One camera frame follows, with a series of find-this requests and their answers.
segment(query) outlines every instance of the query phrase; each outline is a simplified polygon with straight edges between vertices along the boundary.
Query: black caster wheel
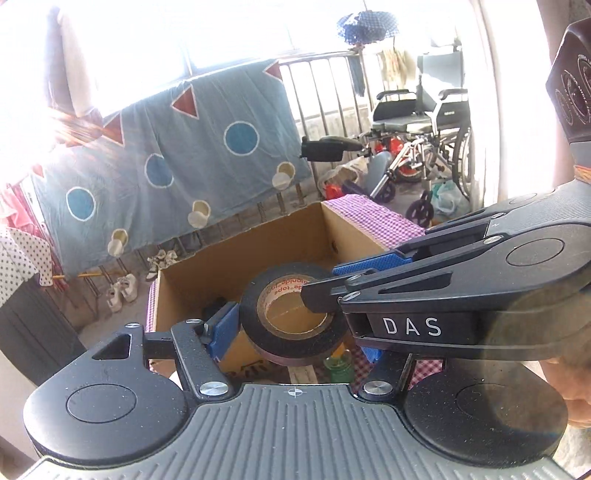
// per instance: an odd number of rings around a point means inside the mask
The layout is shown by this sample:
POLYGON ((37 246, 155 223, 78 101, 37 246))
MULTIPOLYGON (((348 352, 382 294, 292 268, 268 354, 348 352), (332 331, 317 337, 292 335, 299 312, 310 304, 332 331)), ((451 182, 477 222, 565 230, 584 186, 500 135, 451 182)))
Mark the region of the black caster wheel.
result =
POLYGON ((431 204, 433 192, 425 190, 419 200, 412 202, 406 212, 406 218, 418 226, 428 228, 433 220, 434 210, 431 204))
POLYGON ((382 191, 375 198, 375 201, 383 205, 384 203, 389 203, 392 200, 394 200, 395 195, 396 185, 394 185, 394 182, 392 180, 388 180, 387 184, 384 185, 382 191))

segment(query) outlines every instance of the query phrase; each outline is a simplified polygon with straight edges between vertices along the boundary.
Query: cardboard box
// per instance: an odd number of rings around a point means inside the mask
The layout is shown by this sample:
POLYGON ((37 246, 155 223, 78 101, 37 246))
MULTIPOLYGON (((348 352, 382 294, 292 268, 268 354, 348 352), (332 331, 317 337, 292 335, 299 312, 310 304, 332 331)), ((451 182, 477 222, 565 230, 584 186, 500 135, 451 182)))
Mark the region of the cardboard box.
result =
MULTIPOLYGON (((156 330, 165 332, 177 322, 199 318, 202 307, 218 297, 240 301, 248 283, 270 267, 311 262, 331 269, 382 253, 384 247, 324 203, 313 203, 288 216, 200 250, 195 256, 160 271, 155 302, 156 330)), ((261 364, 260 354, 241 330, 220 368, 244 377, 249 366, 261 364)), ((170 376, 174 361, 153 363, 170 376)))

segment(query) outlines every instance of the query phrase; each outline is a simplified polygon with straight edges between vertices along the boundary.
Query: polka dot clothing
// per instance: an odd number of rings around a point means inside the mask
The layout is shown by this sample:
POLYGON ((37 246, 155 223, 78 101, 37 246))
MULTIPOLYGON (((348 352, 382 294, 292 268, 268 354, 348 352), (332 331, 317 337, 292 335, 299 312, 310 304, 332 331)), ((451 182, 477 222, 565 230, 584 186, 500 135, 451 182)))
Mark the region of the polka dot clothing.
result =
POLYGON ((37 273, 41 286, 53 285, 49 244, 20 230, 0 228, 0 305, 37 273))

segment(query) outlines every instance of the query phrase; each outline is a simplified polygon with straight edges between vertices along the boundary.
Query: human hand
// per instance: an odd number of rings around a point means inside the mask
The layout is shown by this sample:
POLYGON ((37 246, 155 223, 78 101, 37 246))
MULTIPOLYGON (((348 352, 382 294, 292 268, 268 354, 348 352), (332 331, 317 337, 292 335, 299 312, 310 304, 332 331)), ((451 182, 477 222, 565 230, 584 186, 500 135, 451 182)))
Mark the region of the human hand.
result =
POLYGON ((564 359, 540 361, 546 380, 560 393, 569 411, 569 425, 591 427, 591 367, 573 367, 564 359))

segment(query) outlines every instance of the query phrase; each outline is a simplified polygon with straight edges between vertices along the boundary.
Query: blue gripper pad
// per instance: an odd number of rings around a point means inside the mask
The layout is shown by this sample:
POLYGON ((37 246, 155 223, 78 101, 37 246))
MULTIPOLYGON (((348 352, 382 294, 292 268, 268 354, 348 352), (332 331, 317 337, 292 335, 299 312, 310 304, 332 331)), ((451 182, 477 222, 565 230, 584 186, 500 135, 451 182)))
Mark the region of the blue gripper pad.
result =
POLYGON ((207 345, 207 353, 216 362, 223 358, 240 330, 239 306, 240 304, 236 303, 216 324, 213 330, 212 341, 207 345))
POLYGON ((411 258, 404 258, 394 250, 385 254, 376 255, 375 257, 364 258, 357 262, 337 265, 333 268, 333 275, 347 275, 368 268, 375 268, 377 271, 381 272, 389 268, 405 265, 411 261, 413 261, 411 258))
POLYGON ((361 347, 361 350, 365 354, 365 358, 367 358, 370 364, 374 364, 375 362, 377 362, 382 356, 382 353, 384 353, 383 350, 378 350, 377 348, 370 348, 368 346, 361 347))

